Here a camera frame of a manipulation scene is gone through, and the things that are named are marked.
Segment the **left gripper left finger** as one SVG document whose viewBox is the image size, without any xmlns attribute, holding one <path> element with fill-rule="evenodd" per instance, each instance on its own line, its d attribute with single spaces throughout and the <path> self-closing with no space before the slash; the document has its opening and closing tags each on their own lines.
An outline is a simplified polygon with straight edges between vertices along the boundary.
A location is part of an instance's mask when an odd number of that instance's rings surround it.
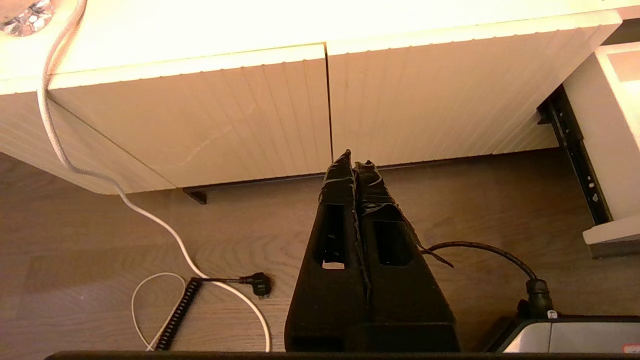
<svg viewBox="0 0 640 360">
<path fill-rule="evenodd" d="M 328 167 L 286 316 L 288 353 L 368 353 L 351 151 Z"/>
</svg>

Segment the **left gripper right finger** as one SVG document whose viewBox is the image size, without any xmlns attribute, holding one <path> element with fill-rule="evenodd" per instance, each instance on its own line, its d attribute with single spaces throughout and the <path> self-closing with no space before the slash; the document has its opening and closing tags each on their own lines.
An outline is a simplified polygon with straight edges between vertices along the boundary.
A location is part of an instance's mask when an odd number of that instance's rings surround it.
<svg viewBox="0 0 640 360">
<path fill-rule="evenodd" d="M 370 161 L 357 162 L 358 223 L 365 256 L 368 353 L 458 353 L 455 316 L 418 248 L 410 221 Z"/>
</svg>

